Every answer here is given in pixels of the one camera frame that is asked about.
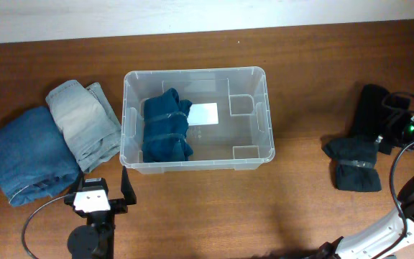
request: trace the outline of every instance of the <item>white label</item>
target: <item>white label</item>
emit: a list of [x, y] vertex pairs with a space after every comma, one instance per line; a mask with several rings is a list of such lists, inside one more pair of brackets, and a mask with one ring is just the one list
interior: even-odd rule
[[106, 192], [103, 189], [78, 192], [75, 196], [73, 206], [75, 207], [75, 211], [83, 211], [85, 213], [108, 211], [111, 209]]
[[86, 183], [93, 183], [96, 181], [101, 181], [101, 178], [90, 178], [90, 179], [86, 179]]
[[219, 112], [216, 103], [193, 104], [188, 115], [188, 125], [209, 125], [219, 123]]

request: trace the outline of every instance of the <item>white wall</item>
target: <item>white wall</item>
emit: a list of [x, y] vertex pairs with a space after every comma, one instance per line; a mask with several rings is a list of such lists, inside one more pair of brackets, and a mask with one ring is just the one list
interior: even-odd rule
[[0, 0], [0, 42], [414, 18], [414, 0]]

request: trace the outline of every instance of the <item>blue jeans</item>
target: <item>blue jeans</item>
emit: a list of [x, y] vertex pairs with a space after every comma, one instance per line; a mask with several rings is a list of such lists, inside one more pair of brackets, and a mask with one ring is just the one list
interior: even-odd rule
[[100, 84], [66, 81], [46, 97], [50, 113], [84, 173], [119, 152], [121, 125]]
[[12, 206], [56, 196], [79, 172], [47, 107], [30, 109], [0, 129], [0, 187]]

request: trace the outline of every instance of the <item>plastic bin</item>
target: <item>plastic bin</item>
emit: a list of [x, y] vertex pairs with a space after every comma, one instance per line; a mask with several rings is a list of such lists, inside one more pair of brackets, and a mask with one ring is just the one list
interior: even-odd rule
[[[169, 88], [193, 102], [186, 141], [194, 154], [189, 161], [143, 163], [144, 101]], [[266, 75], [259, 67], [132, 71], [124, 78], [123, 103], [119, 159], [140, 173], [250, 170], [274, 158]]]

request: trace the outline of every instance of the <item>wood grain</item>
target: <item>wood grain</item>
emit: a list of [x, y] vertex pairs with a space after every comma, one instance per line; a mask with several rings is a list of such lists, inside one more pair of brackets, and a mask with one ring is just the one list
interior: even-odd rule
[[[3, 44], [0, 128], [45, 105], [47, 92], [68, 79], [100, 82], [119, 116], [129, 71], [248, 65], [267, 73], [274, 160], [255, 171], [129, 170], [138, 204], [116, 217], [116, 258], [249, 258], [313, 249], [388, 213], [393, 156], [378, 156], [383, 191], [337, 191], [321, 141], [346, 131], [363, 84], [414, 93], [414, 20]], [[120, 197], [120, 168], [115, 156], [88, 177], [105, 177], [110, 197]], [[413, 174], [410, 153], [397, 187]], [[27, 257], [22, 224], [47, 200], [11, 208], [0, 191], [0, 258]], [[27, 242], [40, 258], [68, 258], [68, 235], [84, 223], [54, 204], [34, 218]], [[414, 258], [414, 246], [398, 255]]]

